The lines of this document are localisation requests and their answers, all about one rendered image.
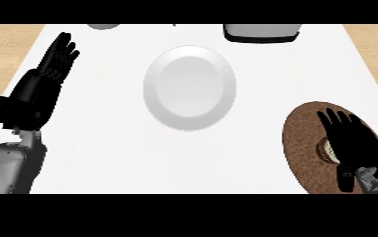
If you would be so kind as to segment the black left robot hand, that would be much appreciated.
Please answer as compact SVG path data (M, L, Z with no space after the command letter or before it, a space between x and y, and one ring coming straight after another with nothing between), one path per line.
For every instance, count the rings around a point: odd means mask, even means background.
M41 129L50 119L61 84L78 55L70 34L61 32L45 51L38 67L23 74L10 96L0 96L0 124L4 129Z

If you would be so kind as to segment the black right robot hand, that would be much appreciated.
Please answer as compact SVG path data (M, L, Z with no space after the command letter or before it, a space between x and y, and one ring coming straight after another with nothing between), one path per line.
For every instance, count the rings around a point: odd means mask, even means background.
M336 166L336 183L340 192L354 190L354 177L360 168L376 169L378 177L378 137L354 114L342 111L317 112L326 137L339 161Z

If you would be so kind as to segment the brown round placemat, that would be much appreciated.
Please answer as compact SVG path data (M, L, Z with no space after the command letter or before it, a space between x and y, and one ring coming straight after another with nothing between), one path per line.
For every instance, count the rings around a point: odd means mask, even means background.
M281 144L289 169L301 187L309 194L340 194L336 183L336 164L317 155L317 144L323 144L326 132L317 112L351 112L327 102L312 101L301 104L289 113L281 131Z

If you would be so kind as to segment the white oval plate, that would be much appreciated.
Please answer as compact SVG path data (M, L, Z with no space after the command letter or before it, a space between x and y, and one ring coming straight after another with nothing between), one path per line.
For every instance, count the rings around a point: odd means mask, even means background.
M179 131L210 127L228 113L236 77L221 55L200 46L179 46L151 62L143 100L154 119Z

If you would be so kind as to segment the grey round object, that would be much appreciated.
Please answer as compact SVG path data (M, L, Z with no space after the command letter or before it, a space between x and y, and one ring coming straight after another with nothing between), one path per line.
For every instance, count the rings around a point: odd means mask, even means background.
M119 26L119 24L86 24L95 30L107 30Z

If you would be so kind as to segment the grey appliance with black base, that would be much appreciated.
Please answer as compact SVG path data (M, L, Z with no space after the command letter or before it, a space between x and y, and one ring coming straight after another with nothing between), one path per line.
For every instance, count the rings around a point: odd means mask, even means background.
M239 43L292 42L299 34L301 24L224 24L224 38Z

